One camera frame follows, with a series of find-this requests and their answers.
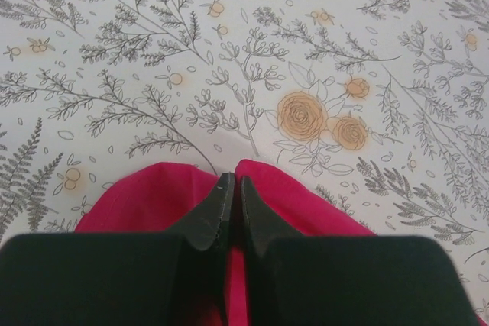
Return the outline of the pink t shirt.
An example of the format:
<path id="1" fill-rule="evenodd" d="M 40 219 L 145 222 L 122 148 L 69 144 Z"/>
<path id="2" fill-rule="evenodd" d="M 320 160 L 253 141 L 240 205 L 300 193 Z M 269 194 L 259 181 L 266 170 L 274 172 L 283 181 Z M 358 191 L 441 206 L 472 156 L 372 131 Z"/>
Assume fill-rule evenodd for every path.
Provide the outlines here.
<path id="1" fill-rule="evenodd" d="M 309 191 L 292 176 L 253 160 L 235 168 L 248 176 L 264 202 L 288 224 L 309 236 L 370 236 L 372 232 Z M 155 163 L 112 185 L 82 216 L 76 231 L 162 231 L 200 203 L 218 177 L 189 164 Z"/>

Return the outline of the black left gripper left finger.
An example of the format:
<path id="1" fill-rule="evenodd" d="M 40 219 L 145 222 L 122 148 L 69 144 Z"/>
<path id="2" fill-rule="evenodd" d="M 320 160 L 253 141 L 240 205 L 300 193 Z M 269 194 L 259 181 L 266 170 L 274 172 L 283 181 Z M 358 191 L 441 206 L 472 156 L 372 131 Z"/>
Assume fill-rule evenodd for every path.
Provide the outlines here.
<path id="1" fill-rule="evenodd" d="M 226 325 L 235 177 L 165 231 L 45 233 L 1 248 L 3 325 Z"/>

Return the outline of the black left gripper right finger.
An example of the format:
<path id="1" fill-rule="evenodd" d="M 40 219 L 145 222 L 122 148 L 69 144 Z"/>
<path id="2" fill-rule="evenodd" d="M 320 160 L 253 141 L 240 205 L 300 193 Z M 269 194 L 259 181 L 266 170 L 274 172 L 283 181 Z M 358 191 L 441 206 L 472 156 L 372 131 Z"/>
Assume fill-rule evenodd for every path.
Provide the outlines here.
<path id="1" fill-rule="evenodd" d="M 445 251 L 415 236 L 307 237 L 241 183 L 253 325 L 466 325 Z"/>

